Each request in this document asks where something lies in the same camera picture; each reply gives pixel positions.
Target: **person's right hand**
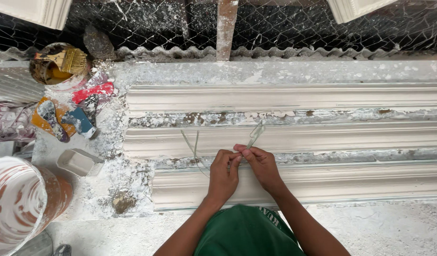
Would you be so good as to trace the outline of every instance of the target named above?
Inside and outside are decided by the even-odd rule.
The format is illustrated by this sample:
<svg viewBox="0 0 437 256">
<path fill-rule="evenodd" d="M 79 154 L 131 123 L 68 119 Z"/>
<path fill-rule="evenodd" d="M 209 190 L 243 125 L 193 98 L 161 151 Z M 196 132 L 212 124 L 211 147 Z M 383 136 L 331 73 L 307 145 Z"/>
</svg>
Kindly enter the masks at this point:
<svg viewBox="0 0 437 256">
<path fill-rule="evenodd" d="M 245 145 L 236 144 L 234 150 L 244 155 L 263 189 L 270 194 L 286 189 L 285 183 L 278 174 L 274 155 L 260 148 L 251 147 L 246 149 L 246 147 Z"/>
</svg>

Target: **wooden post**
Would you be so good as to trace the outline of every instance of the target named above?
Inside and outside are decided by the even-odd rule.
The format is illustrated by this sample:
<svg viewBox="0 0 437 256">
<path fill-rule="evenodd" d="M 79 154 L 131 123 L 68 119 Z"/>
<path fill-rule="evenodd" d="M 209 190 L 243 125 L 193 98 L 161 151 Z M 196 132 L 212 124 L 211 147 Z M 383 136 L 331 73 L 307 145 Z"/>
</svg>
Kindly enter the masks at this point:
<svg viewBox="0 0 437 256">
<path fill-rule="evenodd" d="M 181 12 L 180 12 L 180 19 L 181 19 L 181 28 L 182 28 L 182 36 L 184 38 L 184 41 L 188 41 L 190 39 L 190 29 L 188 27 L 188 15 L 187 15 L 187 0 L 178 0 L 178 3 L 180 4 Z"/>
<path fill-rule="evenodd" d="M 218 0 L 217 10 L 217 61 L 229 61 L 233 41 L 238 0 Z"/>
</svg>

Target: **hand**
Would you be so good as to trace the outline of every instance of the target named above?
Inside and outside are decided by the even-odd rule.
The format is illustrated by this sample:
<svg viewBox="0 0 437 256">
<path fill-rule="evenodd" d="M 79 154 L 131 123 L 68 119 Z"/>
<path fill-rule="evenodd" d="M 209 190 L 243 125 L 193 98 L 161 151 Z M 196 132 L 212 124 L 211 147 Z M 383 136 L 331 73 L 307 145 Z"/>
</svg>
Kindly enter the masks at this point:
<svg viewBox="0 0 437 256">
<path fill-rule="evenodd" d="M 241 144 L 236 144 L 234 146 L 234 150 L 241 152 L 247 162 L 249 162 L 263 189 L 268 191 L 271 195 L 283 189 L 287 189 L 285 183 L 278 174 L 274 155 L 260 148 L 246 148 L 247 146 Z"/>
<path fill-rule="evenodd" d="M 209 191 L 205 201 L 219 206 L 218 209 L 228 201 L 238 186 L 238 167 L 241 160 L 241 153 L 219 150 L 211 165 Z"/>
</svg>

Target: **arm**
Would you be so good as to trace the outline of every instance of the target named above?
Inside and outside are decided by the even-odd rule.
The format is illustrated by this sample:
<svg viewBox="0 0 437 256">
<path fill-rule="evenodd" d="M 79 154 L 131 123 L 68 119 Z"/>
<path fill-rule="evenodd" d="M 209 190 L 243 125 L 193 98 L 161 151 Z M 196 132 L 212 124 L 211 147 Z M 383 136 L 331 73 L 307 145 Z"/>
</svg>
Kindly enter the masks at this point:
<svg viewBox="0 0 437 256">
<path fill-rule="evenodd" d="M 274 155 L 262 149 L 236 144 L 249 162 L 261 186 L 271 194 L 308 256 L 349 256 L 348 251 L 319 224 L 294 197 L 278 174 Z"/>
<path fill-rule="evenodd" d="M 238 186 L 241 153 L 221 149 L 211 165 L 208 194 L 196 211 L 154 253 L 154 256 L 191 256 L 209 219 L 233 195 Z"/>
</svg>

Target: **dark background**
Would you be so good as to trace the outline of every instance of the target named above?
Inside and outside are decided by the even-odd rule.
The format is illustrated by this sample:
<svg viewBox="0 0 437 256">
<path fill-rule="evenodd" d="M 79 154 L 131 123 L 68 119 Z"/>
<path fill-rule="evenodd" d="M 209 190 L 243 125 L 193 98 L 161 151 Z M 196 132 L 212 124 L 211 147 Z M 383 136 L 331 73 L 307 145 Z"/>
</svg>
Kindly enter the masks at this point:
<svg viewBox="0 0 437 256">
<path fill-rule="evenodd" d="M 66 42 L 86 50 L 82 35 L 92 24 L 105 32 L 115 49 L 143 46 L 187 49 L 215 48 L 217 4 L 190 2 L 186 5 L 190 37 L 181 29 L 182 4 L 177 0 L 122 0 L 114 2 L 74 0 L 62 31 L 0 13 L 0 50 L 11 46 L 38 49 L 53 42 Z M 300 0 L 290 5 L 264 5 L 241 0 L 232 49 L 271 47 L 323 47 L 326 50 L 394 48 L 407 51 L 437 51 L 437 1 L 398 1 L 347 23 L 337 24 L 323 0 Z"/>
</svg>

